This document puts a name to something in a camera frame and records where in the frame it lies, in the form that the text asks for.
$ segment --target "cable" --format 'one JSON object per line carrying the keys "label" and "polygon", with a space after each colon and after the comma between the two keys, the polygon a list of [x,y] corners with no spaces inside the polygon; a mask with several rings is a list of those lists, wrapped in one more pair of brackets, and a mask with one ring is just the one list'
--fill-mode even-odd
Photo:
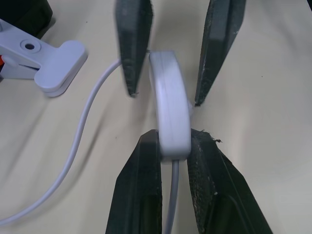
{"label": "cable", "polygon": [[34,202],[32,205],[30,205],[29,207],[27,207],[26,209],[20,211],[19,213],[12,215],[8,218],[2,219],[0,220],[0,226],[12,223],[14,221],[17,221],[18,219],[22,218],[23,216],[27,215],[28,213],[32,212],[33,210],[35,210],[38,206],[40,206],[42,203],[44,203],[54,192],[55,190],[60,186],[60,184],[63,182],[63,180],[65,179],[70,167],[73,164],[73,161],[75,159],[79,144],[80,144],[80,140],[81,140],[81,136],[82,136],[82,132],[83,132],[83,128],[84,125],[86,123],[87,120],[87,116],[89,114],[91,105],[93,103],[94,98],[96,97],[100,87],[102,86],[102,84],[104,83],[104,81],[109,77],[109,75],[120,66],[121,62],[118,59],[116,62],[114,62],[112,65],[109,66],[109,68],[106,69],[106,71],[103,73],[103,75],[101,76],[101,78],[97,81],[97,83],[95,84],[95,86],[93,87],[89,98],[87,100],[86,105],[84,106],[83,112],[81,114],[80,117],[80,121],[78,124],[78,128],[76,131],[76,135],[74,138],[74,142],[72,144],[72,148],[70,150],[69,156],[66,160],[66,163],[63,167],[62,172],[58,175],[57,179],[55,180],[55,182],[52,184],[52,186],[45,192],[45,194],[39,198],[36,202]]}
{"label": "cable", "polygon": [[171,234],[176,213],[177,188],[179,185],[179,161],[172,161],[171,190],[168,206],[168,214],[164,234]]}

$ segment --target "table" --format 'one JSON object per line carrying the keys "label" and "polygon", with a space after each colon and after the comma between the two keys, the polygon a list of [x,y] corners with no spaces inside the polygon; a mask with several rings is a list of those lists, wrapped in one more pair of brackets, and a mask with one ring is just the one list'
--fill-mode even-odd
{"label": "table", "polygon": [[[68,90],[46,98],[30,80],[0,83],[0,217],[39,198],[61,171],[96,80],[118,57],[114,0],[50,0],[43,40],[80,40],[89,57]],[[194,100],[207,0],[154,0],[152,50],[174,50]],[[305,0],[247,0],[241,30],[192,127],[222,140],[275,234],[307,234],[312,222],[312,12]],[[136,99],[121,70],[89,113],[74,165],[57,192],[0,233],[105,233],[116,178],[139,137],[156,128],[144,66]],[[173,233],[197,233],[186,163]],[[162,166],[163,223],[171,166]]]}

